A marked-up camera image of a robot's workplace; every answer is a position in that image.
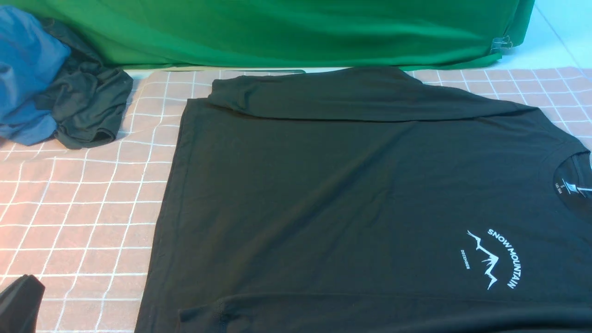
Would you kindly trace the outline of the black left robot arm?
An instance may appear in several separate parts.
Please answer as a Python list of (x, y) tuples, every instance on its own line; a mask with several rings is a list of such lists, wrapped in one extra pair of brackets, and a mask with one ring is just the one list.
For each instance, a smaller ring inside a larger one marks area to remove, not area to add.
[(35, 333), (46, 287), (34, 275), (25, 274), (0, 293), (0, 331)]

